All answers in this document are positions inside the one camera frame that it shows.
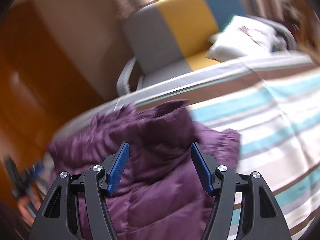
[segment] blue gripper pad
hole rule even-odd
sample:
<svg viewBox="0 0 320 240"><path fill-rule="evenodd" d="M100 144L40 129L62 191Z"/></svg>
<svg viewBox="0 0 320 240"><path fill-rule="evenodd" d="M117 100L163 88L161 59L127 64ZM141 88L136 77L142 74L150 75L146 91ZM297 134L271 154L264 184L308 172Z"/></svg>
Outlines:
<svg viewBox="0 0 320 240"><path fill-rule="evenodd" d="M214 191L212 186L212 175L211 175L211 172L209 171L207 164L204 161L204 158L200 150L198 149L195 143L191 145L191 159L192 159L193 165L196 168L196 171L198 173L198 177L200 179L203 189L209 195L212 195Z"/></svg>
<svg viewBox="0 0 320 240"><path fill-rule="evenodd" d="M123 171L127 162L129 160L129 144L124 143L121 145L120 149L116 153L115 161L113 160L113 165L108 168L107 175L109 175L108 180L108 188L107 188L107 195L111 196L113 192L118 188Z"/></svg>

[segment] white pillow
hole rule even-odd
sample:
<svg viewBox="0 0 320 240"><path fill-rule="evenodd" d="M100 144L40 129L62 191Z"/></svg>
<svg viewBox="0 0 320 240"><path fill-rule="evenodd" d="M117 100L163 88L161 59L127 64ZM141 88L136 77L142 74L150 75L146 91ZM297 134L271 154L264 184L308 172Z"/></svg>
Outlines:
<svg viewBox="0 0 320 240"><path fill-rule="evenodd" d="M217 39L219 38L220 34L221 33L216 33L216 34L211 35L209 38L207 38L207 41L214 44L217 41Z"/></svg>
<svg viewBox="0 0 320 240"><path fill-rule="evenodd" d="M234 16L205 57L218 62L249 55L263 57L271 53L275 40L276 31L271 26Z"/></svg>

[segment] brown wall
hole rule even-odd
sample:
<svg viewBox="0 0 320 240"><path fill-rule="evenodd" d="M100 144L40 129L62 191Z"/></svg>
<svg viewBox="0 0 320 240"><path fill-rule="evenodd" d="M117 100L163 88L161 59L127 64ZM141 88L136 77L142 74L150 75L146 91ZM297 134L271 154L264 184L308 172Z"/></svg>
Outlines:
<svg viewBox="0 0 320 240"><path fill-rule="evenodd" d="M52 133L103 102L52 39L32 2L11 8L0 23L0 159L18 168L45 152ZM0 199L14 205L0 167Z"/></svg>
<svg viewBox="0 0 320 240"><path fill-rule="evenodd" d="M90 85L109 101L132 52L113 0L32 0L56 43Z"/></svg>

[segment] striped bedsheet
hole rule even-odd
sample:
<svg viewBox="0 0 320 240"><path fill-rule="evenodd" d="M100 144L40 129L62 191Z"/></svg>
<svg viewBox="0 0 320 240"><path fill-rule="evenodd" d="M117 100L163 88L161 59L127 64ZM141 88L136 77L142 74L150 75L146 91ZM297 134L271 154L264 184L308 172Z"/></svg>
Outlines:
<svg viewBox="0 0 320 240"><path fill-rule="evenodd" d="M262 174L298 239L320 210L320 67L306 56L246 60L236 70L137 106L178 98L190 100L193 120L241 133L237 172ZM240 207L237 193L229 239L236 238Z"/></svg>

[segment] purple fabric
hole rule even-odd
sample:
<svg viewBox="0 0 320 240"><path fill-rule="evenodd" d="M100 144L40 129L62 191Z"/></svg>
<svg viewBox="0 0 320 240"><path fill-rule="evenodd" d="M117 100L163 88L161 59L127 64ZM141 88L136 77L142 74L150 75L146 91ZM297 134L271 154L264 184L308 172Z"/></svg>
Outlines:
<svg viewBox="0 0 320 240"><path fill-rule="evenodd" d="M170 101L144 111L130 104L97 115L70 138L51 142L52 181L62 171L86 172L126 141L128 164L118 190L106 200L119 239L200 239L213 198L202 189L190 146L197 141L205 154L235 170L240 136L231 129L217 132L193 122L184 103ZM84 237L90 239L84 199L79 208Z"/></svg>

